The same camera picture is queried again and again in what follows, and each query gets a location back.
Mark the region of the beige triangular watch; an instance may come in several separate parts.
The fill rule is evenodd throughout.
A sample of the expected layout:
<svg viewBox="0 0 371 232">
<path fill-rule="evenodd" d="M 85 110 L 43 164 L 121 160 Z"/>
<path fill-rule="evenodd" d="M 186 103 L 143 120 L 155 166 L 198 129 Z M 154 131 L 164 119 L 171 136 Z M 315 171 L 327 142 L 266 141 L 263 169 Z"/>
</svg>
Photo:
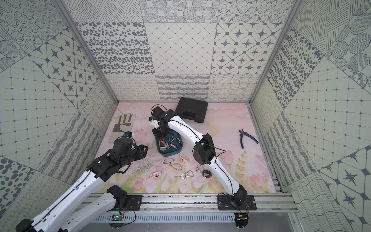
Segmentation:
<svg viewBox="0 0 371 232">
<path fill-rule="evenodd" d="M 178 149 L 178 147 L 181 145 L 181 143 L 182 143 L 181 139 L 176 137 L 171 141 L 171 147 L 175 148 L 175 149 Z"/>
</svg>

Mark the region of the pink white watch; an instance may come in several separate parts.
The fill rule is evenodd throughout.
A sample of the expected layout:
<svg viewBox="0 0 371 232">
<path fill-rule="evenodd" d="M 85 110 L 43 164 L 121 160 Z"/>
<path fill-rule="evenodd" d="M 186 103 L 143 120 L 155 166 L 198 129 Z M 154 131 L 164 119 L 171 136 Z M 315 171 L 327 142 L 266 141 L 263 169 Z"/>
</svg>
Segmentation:
<svg viewBox="0 0 371 232">
<path fill-rule="evenodd" d="M 153 172 L 149 175 L 149 178 L 159 178 L 162 175 L 161 171 Z"/>
</svg>

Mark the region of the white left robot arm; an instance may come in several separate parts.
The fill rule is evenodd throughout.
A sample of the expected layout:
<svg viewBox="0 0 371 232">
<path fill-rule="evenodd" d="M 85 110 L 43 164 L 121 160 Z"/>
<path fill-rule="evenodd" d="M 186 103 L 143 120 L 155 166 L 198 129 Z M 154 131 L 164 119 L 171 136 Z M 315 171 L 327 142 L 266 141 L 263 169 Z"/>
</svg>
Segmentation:
<svg viewBox="0 0 371 232">
<path fill-rule="evenodd" d="M 147 156 L 148 147 L 137 145 L 131 137 L 115 140 L 112 149 L 94 159 L 81 177 L 51 206 L 33 219 L 23 219 L 15 228 L 17 232 L 77 232 L 100 214 L 109 210 L 133 208 L 128 195 L 114 185 L 104 195 L 88 206 L 76 211 L 79 205 L 111 176 L 129 168 L 134 161 Z"/>
</svg>

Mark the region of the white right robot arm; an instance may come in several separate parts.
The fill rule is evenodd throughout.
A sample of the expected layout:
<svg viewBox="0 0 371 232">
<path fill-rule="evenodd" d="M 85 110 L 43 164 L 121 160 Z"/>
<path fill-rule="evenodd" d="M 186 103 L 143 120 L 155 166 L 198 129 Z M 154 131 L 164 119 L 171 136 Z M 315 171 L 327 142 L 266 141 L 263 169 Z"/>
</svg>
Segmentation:
<svg viewBox="0 0 371 232">
<path fill-rule="evenodd" d="M 236 181 L 220 161 L 223 149 L 218 149 L 209 134 L 202 134 L 185 123 L 173 110 L 164 111 L 157 104 L 151 109 L 149 118 L 154 127 L 152 133 L 158 140 L 164 140 L 171 131 L 175 131 L 193 145 L 193 157 L 200 164 L 206 166 L 207 170 L 216 177 L 224 187 L 230 202 L 235 207 L 242 207 L 247 199 L 246 189 Z"/>
</svg>

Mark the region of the teal storage box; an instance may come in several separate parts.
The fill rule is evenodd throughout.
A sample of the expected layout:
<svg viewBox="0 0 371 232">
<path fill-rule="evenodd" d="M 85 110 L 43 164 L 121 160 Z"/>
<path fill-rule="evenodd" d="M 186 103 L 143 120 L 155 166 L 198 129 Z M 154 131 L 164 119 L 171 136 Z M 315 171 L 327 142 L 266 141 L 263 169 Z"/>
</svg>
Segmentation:
<svg viewBox="0 0 371 232">
<path fill-rule="evenodd" d="M 159 152 L 160 155 L 164 156 L 164 157 L 169 157 L 169 156 L 173 156 L 173 155 L 176 155 L 178 153 L 181 152 L 182 148 L 183 148 L 183 141 L 181 143 L 181 145 L 178 147 L 178 149 L 175 149 L 175 148 L 172 148 L 171 147 L 171 141 L 174 139 L 174 138 L 180 138 L 181 141 L 182 141 L 182 138 L 181 138 L 181 135 L 179 133 L 177 133 L 176 131 L 171 131 L 165 138 L 166 140 L 166 146 L 168 147 L 167 150 L 165 151 L 160 151 L 159 149 L 159 144 L 162 144 L 159 142 L 159 139 L 156 139 L 155 142 L 157 144 L 157 151 Z"/>
</svg>

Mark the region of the beige watch upper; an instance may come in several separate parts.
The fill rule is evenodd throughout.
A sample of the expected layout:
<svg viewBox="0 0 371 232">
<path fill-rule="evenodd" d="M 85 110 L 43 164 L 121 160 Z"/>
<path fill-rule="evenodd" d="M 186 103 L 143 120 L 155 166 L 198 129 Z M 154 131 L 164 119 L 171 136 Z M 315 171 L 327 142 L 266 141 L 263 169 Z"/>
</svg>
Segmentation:
<svg viewBox="0 0 371 232">
<path fill-rule="evenodd" d="M 162 164 L 172 164 L 173 162 L 174 162 L 173 158 L 165 157 L 164 160 L 162 161 Z"/>
</svg>

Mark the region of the beige watch lower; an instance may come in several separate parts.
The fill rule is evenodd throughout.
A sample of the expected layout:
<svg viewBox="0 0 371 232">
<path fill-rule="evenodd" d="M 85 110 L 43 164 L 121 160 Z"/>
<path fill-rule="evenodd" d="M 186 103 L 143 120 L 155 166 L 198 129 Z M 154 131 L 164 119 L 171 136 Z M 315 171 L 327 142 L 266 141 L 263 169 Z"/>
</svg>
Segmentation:
<svg viewBox="0 0 371 232">
<path fill-rule="evenodd" d="M 170 167 L 178 171 L 182 170 L 182 166 L 178 163 L 171 163 Z"/>
</svg>

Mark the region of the silver rhinestone watch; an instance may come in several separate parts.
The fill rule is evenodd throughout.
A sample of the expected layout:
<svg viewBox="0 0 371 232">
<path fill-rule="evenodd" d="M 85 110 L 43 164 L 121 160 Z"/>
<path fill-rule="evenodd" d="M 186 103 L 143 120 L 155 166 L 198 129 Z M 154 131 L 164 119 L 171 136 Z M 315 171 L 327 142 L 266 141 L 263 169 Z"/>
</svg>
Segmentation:
<svg viewBox="0 0 371 232">
<path fill-rule="evenodd" d="M 175 176 L 174 178 L 175 179 L 186 179 L 186 178 L 193 178 L 194 177 L 194 174 L 191 170 L 189 171 L 185 171 L 183 172 L 181 175 L 179 176 Z"/>
</svg>

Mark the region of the dark brown watch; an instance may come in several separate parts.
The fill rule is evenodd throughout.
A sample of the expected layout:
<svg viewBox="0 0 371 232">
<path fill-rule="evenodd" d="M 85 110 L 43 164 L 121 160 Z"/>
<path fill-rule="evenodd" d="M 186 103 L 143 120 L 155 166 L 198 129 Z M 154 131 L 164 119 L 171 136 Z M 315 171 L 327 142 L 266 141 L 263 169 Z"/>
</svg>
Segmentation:
<svg viewBox="0 0 371 232">
<path fill-rule="evenodd" d="M 209 170 L 203 170 L 202 175 L 204 178 L 209 179 L 212 177 L 212 173 Z"/>
</svg>

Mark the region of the grey white work glove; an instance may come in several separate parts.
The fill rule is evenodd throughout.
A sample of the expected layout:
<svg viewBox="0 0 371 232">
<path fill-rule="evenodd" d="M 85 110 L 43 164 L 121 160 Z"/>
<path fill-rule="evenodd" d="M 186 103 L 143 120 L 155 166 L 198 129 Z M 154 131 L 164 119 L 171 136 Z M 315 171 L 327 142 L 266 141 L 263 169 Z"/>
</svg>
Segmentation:
<svg viewBox="0 0 371 232">
<path fill-rule="evenodd" d="M 131 131 L 135 117 L 136 115 L 131 113 L 121 114 L 115 117 L 114 127 L 109 139 L 110 144 L 113 144 L 117 138 L 122 137 L 125 132 Z"/>
</svg>

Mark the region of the black plastic tool case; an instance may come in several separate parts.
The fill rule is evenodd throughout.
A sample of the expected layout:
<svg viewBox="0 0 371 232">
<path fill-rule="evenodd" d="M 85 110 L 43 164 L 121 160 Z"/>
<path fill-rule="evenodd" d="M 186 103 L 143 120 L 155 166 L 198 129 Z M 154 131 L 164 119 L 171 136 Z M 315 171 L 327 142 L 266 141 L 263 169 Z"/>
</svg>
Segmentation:
<svg viewBox="0 0 371 232">
<path fill-rule="evenodd" d="M 181 119 L 204 123 L 208 102 L 181 97 L 176 107 L 176 114 Z"/>
</svg>

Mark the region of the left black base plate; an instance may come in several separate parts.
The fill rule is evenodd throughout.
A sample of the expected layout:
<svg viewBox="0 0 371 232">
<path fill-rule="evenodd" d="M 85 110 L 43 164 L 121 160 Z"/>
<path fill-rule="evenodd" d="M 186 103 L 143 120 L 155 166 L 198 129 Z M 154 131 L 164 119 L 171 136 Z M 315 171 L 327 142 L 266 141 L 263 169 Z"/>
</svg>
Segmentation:
<svg viewBox="0 0 371 232">
<path fill-rule="evenodd" d="M 109 197 L 108 211 L 140 210 L 143 195 L 125 195 Z"/>
</svg>

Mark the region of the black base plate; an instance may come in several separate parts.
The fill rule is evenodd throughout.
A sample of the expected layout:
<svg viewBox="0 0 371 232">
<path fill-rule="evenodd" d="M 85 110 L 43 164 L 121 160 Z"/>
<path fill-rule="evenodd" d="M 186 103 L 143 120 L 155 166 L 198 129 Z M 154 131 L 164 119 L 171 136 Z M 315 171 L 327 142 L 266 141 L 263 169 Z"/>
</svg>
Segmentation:
<svg viewBox="0 0 371 232">
<path fill-rule="evenodd" d="M 108 211 L 140 210 L 143 195 L 125 195 L 109 197 Z"/>
<path fill-rule="evenodd" d="M 218 194 L 217 196 L 218 210 L 257 210 L 256 201 L 253 195 L 246 195 L 244 200 L 236 200 L 228 194 Z"/>
</svg>

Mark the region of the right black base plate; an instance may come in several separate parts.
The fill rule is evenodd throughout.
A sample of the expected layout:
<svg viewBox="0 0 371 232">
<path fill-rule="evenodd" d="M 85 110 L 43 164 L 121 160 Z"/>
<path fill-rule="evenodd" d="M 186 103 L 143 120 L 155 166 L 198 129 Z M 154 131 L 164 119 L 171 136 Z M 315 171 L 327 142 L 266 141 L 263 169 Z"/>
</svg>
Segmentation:
<svg viewBox="0 0 371 232">
<path fill-rule="evenodd" d="M 218 194 L 217 196 L 218 210 L 257 210 L 256 201 L 253 195 L 246 195 L 244 200 L 236 200 L 228 194 Z"/>
</svg>

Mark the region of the aluminium rail frame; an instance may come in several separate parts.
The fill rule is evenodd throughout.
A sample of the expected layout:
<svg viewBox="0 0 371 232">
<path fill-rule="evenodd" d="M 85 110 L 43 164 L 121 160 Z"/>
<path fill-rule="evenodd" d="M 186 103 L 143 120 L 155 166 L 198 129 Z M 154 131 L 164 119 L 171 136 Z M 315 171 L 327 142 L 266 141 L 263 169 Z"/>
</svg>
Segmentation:
<svg viewBox="0 0 371 232">
<path fill-rule="evenodd" d="M 272 179 L 275 193 L 253 193 L 257 210 L 254 213 L 298 213 L 290 193 L 281 193 L 276 178 Z M 205 194 L 143 194 L 141 213 L 201 213 L 218 210 L 217 195 Z"/>
</svg>

